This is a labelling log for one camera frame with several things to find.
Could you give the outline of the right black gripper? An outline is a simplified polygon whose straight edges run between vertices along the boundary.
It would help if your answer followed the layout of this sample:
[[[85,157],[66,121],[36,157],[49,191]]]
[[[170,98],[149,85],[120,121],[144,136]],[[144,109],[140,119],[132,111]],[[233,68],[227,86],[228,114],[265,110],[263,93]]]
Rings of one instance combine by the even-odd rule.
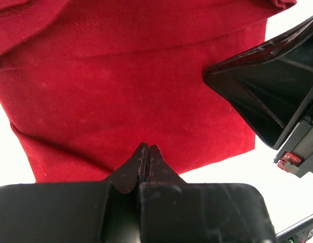
[[[268,147],[279,149],[286,141],[273,160],[278,168],[298,178],[313,174],[313,74],[272,87],[228,74],[209,76],[206,84]]]

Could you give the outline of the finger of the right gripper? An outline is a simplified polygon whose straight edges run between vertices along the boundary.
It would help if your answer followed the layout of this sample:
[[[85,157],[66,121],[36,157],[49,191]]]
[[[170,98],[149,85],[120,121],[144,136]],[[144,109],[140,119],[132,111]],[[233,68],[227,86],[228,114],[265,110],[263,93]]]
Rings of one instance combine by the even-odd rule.
[[[208,67],[203,81],[209,83],[211,77],[221,72],[273,61],[300,46],[312,35],[313,15],[279,36]]]

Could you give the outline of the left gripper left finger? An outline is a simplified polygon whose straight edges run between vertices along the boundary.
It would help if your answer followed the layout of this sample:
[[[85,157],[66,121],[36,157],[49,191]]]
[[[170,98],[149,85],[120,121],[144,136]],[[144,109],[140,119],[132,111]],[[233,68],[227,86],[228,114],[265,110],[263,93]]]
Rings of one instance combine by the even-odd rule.
[[[147,158],[148,144],[140,143],[131,157],[102,182],[111,183],[120,193],[132,192],[139,179],[144,178]]]

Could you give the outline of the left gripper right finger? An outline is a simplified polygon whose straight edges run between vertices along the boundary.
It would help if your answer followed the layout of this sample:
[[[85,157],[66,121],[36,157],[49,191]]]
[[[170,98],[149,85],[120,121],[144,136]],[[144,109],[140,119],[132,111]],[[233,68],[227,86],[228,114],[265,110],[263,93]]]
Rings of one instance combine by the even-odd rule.
[[[165,162],[157,145],[148,149],[145,181],[155,183],[185,184],[186,182]]]

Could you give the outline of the red t shirt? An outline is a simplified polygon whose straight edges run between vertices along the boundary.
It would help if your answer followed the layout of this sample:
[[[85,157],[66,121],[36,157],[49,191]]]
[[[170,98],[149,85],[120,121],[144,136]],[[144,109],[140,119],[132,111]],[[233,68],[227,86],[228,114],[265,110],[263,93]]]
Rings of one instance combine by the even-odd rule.
[[[141,142],[178,173],[255,134],[203,82],[296,1],[0,1],[0,103],[37,182],[102,180]]]

